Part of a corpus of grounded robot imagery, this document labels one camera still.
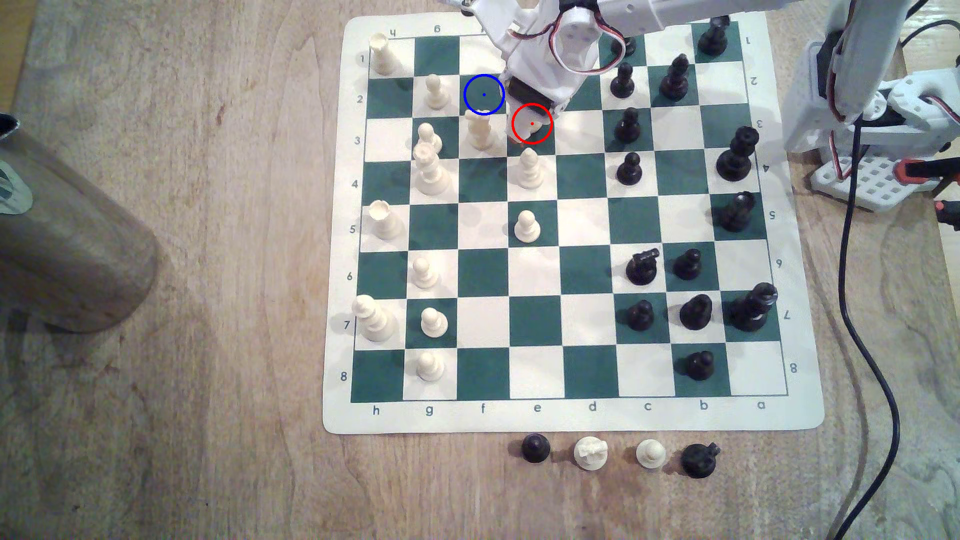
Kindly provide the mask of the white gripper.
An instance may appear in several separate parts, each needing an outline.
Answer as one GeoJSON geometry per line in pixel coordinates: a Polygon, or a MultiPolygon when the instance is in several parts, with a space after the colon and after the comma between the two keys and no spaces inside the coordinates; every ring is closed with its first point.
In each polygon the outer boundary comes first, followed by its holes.
{"type": "Polygon", "coordinates": [[[562,112],[588,77],[617,67],[627,51],[625,1],[445,1],[474,17],[501,51],[510,139],[527,141],[525,104],[562,112]]]}

